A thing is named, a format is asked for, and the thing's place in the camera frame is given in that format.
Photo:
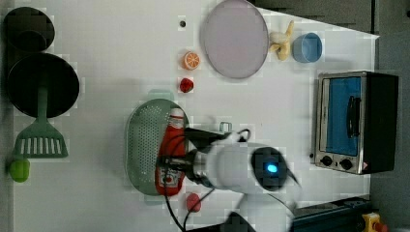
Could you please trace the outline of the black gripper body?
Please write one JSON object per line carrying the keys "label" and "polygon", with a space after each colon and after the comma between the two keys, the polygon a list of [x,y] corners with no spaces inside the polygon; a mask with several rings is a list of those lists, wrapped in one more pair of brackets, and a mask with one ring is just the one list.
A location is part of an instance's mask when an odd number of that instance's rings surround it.
{"label": "black gripper body", "polygon": [[195,165],[196,151],[190,151],[183,158],[177,158],[174,168],[182,171],[187,177],[193,177],[193,168]]}

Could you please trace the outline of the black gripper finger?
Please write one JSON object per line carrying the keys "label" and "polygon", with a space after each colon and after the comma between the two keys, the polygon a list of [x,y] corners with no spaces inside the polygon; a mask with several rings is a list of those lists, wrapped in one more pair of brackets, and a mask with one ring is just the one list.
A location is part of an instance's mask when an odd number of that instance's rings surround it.
{"label": "black gripper finger", "polygon": [[175,165],[174,158],[170,156],[161,156],[157,158],[157,166],[172,168]]}

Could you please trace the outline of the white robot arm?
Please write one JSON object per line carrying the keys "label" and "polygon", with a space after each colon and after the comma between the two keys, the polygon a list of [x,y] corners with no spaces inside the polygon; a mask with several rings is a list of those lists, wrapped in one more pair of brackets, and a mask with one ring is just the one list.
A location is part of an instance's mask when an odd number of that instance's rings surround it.
{"label": "white robot arm", "polygon": [[220,232],[289,232],[302,187],[276,148],[231,132],[182,156],[175,149],[157,158],[165,172],[181,171],[192,182],[242,195]]}

